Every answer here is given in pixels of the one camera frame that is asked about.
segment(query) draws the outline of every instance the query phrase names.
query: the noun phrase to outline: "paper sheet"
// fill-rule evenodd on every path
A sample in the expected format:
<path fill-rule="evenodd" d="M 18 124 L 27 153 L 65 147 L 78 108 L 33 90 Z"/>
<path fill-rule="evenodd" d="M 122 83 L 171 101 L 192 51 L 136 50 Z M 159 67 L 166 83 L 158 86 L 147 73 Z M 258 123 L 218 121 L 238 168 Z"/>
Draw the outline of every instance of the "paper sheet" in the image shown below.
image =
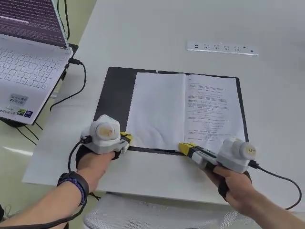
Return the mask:
<path fill-rule="evenodd" d="M 188 76 L 185 141 L 218 152 L 223 141 L 244 138 L 236 79 Z"/>
<path fill-rule="evenodd" d="M 184 141 L 184 74 L 138 73 L 127 132 L 132 146 L 178 150 Z"/>

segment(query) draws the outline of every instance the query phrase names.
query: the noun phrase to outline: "hand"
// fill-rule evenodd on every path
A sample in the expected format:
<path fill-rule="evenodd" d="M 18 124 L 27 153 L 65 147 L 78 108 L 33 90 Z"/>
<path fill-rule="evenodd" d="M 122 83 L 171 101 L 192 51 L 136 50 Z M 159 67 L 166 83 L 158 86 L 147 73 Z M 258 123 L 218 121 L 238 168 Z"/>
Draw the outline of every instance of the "hand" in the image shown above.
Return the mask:
<path fill-rule="evenodd" d="M 90 192 L 93 192 L 104 175 L 115 153 L 108 154 L 86 154 L 78 163 L 77 173 L 88 183 Z"/>
<path fill-rule="evenodd" d="M 207 170 L 205 170 L 205 173 L 217 187 L 220 179 L 224 177 L 230 189 L 226 195 L 228 203 L 241 214 L 250 215 L 252 204 L 255 203 L 259 193 L 254 189 L 246 175 L 235 173 L 220 166 L 215 167 L 214 174 Z"/>

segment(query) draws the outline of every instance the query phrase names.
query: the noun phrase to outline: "electrical outlet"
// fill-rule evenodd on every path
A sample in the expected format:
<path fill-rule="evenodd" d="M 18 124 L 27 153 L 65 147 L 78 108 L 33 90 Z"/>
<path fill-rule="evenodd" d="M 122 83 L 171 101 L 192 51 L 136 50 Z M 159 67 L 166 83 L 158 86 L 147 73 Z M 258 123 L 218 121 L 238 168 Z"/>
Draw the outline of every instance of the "electrical outlet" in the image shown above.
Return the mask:
<path fill-rule="evenodd" d="M 198 52 L 217 52 L 217 53 L 258 56 L 258 49 L 249 45 L 187 41 L 186 49 L 188 51 L 198 51 Z"/>

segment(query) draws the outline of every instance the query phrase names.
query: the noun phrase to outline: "laptop sticker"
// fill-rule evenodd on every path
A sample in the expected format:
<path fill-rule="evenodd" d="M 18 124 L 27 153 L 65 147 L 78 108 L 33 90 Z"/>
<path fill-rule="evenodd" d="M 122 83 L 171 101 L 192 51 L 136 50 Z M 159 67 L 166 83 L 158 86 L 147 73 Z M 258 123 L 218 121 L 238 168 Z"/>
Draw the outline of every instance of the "laptop sticker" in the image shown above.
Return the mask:
<path fill-rule="evenodd" d="M 17 106 L 6 106 L 6 107 L 0 107 L 0 113 L 4 113 L 7 115 L 15 115 L 17 111 L 19 110 L 19 107 Z"/>
<path fill-rule="evenodd" d="M 23 116 L 26 111 L 27 110 L 25 110 L 25 109 L 19 109 L 19 111 L 17 112 L 17 115 Z"/>
<path fill-rule="evenodd" d="M 20 95 L 20 94 L 11 94 L 10 95 L 10 102 L 12 104 L 23 106 L 23 105 L 25 105 L 27 100 L 28 100 L 28 97 Z"/>
<path fill-rule="evenodd" d="M 24 114 L 24 117 L 31 118 L 32 114 L 33 114 L 33 111 L 26 111 Z"/>

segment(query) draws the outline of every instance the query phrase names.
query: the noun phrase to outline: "clipboard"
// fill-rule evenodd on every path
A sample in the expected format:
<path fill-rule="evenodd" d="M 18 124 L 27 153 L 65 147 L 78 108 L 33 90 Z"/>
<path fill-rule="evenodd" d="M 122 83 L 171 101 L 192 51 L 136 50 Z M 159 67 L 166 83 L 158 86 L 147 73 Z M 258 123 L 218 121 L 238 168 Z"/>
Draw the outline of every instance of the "clipboard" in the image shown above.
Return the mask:
<path fill-rule="evenodd" d="M 121 68 L 121 67 L 108 68 L 102 93 L 98 101 L 98 105 L 94 115 L 94 121 L 96 121 L 101 115 L 106 114 L 112 117 L 113 119 L 119 121 L 121 125 L 121 130 L 126 130 L 137 73 L 179 74 L 177 72 L 166 72 L 166 71 L 157 71 L 157 70 Z M 244 136 L 246 142 L 249 142 L 239 78 L 229 77 L 229 76 L 206 75 L 206 74 L 196 74 L 196 75 L 236 79 L 236 88 L 239 98 L 239 105 L 241 108 L 242 119 L 244 124 Z M 177 155 L 177 156 L 183 155 L 182 153 L 173 150 L 156 151 L 154 149 L 139 148 L 139 147 L 130 147 L 129 150 L 147 152 L 147 153 Z"/>

